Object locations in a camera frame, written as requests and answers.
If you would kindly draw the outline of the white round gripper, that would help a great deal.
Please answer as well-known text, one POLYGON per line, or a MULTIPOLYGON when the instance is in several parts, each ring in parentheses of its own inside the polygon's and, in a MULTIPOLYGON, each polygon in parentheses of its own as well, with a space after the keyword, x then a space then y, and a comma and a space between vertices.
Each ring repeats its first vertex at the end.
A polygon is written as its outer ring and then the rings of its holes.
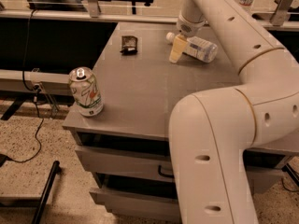
POLYGON ((177 28, 181 35, 176 35, 174 38, 169 56, 171 63, 176 63, 180 59, 188 44, 187 37, 195 36, 205 22, 205 18, 200 18, 198 21, 189 21, 182 14, 178 15, 177 28))

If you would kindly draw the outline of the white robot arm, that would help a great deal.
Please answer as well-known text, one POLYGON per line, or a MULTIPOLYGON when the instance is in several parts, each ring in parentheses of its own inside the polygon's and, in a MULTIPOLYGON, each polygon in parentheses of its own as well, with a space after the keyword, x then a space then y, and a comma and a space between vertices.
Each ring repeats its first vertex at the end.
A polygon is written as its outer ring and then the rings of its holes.
POLYGON ((207 19, 241 80, 190 94, 171 113, 182 223, 258 224, 243 153, 298 128, 299 64, 234 0, 186 0, 181 15, 207 19))

